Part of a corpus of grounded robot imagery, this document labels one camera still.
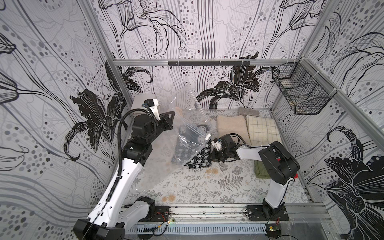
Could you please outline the green knitted cloth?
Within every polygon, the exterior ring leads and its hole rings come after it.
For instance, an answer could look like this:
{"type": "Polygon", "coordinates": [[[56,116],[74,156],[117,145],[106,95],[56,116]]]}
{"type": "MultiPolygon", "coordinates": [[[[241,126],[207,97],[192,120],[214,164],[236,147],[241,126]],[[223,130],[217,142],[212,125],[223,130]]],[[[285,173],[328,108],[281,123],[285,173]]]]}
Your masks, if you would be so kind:
{"type": "Polygon", "coordinates": [[[255,161],[255,175],[258,179],[270,179],[268,171],[266,170],[263,162],[255,161]]]}

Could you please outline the beige fluffy scarf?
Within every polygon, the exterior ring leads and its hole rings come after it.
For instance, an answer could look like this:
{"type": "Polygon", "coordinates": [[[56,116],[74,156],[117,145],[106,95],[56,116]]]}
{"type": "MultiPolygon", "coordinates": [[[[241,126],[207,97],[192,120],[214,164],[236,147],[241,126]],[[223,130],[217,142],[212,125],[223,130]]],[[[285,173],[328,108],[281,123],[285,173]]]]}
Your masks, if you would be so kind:
{"type": "Polygon", "coordinates": [[[247,122],[244,116],[217,116],[217,132],[218,137],[224,136],[226,134],[235,133],[240,135],[247,144],[251,143],[247,129],[247,122]]]}

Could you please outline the clear plastic vacuum bag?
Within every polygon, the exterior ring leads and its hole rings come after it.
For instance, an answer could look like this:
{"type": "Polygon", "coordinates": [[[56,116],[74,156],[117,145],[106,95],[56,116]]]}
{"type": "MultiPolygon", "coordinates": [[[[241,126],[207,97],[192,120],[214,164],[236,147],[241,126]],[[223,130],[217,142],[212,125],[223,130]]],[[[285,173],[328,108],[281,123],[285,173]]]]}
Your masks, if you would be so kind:
{"type": "Polygon", "coordinates": [[[210,120],[190,87],[156,97],[161,114],[175,112],[173,129],[153,142],[153,151],[131,186],[133,193],[146,192],[181,169],[211,137],[210,120]]]}

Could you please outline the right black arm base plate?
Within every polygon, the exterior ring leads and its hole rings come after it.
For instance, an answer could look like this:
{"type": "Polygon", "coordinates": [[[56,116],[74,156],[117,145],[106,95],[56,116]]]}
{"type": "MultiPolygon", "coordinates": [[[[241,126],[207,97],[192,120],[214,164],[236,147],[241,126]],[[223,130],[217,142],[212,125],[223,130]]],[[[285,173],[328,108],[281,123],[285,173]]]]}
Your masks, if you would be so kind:
{"type": "Polygon", "coordinates": [[[277,209],[272,209],[268,206],[262,205],[248,205],[246,206],[244,214],[252,222],[284,222],[290,220],[285,204],[278,207],[277,209]]]}

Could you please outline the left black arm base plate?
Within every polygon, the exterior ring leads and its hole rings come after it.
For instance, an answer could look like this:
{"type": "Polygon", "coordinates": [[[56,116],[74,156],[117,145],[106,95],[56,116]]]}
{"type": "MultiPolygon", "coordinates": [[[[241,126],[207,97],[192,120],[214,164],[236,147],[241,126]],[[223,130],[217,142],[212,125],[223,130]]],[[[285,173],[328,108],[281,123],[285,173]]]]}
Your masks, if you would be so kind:
{"type": "Polygon", "coordinates": [[[170,217],[170,207],[169,206],[155,206],[150,209],[149,216],[146,217],[142,222],[155,222],[162,223],[167,222],[170,217]]]}

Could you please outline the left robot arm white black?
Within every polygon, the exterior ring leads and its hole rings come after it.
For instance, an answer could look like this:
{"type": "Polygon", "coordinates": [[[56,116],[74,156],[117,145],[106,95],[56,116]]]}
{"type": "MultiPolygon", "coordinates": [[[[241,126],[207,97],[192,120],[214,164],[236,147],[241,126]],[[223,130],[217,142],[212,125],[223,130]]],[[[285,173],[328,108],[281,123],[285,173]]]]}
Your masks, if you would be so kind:
{"type": "Polygon", "coordinates": [[[125,210],[122,206],[153,150],[152,142],[164,131],[173,129],[175,112],[159,117],[151,110],[139,112],[133,120],[132,137],[125,145],[118,142],[118,168],[105,193],[88,217],[77,220],[74,225],[73,232],[79,240],[123,240],[126,230],[155,216],[155,201],[146,196],[139,197],[125,210]]]}

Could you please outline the cream checked cloth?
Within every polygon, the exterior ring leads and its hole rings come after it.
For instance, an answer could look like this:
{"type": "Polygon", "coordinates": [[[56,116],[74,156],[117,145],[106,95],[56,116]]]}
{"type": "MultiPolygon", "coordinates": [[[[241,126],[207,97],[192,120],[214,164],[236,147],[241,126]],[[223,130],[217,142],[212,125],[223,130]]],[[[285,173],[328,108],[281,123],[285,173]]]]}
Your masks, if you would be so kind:
{"type": "Polygon", "coordinates": [[[276,122],[270,118],[246,116],[251,146],[266,146],[282,142],[276,122]]]}

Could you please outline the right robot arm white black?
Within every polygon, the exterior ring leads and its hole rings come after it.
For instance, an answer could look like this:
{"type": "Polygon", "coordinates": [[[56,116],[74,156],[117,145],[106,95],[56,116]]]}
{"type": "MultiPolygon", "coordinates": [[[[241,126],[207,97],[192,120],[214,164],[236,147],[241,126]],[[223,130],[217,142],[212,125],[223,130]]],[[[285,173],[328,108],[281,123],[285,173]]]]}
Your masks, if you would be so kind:
{"type": "Polygon", "coordinates": [[[283,207],[289,183],[296,180],[300,165],[282,143],[275,141],[266,146],[251,146],[240,135],[230,133],[212,140],[211,146],[208,159],[212,162],[261,162],[271,179],[263,208],[276,212],[283,207]]]}

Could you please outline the black white patterned scarf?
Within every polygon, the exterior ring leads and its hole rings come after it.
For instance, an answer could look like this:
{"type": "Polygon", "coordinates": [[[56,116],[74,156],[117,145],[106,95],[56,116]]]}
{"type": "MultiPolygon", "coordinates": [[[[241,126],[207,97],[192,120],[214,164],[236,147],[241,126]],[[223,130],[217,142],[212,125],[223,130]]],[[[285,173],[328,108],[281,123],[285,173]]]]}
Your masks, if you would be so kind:
{"type": "Polygon", "coordinates": [[[171,162],[183,164],[189,169],[209,168],[212,165],[212,162],[208,160],[211,153],[209,146],[211,137],[207,135],[207,129],[207,125],[179,127],[179,136],[171,162]]]}

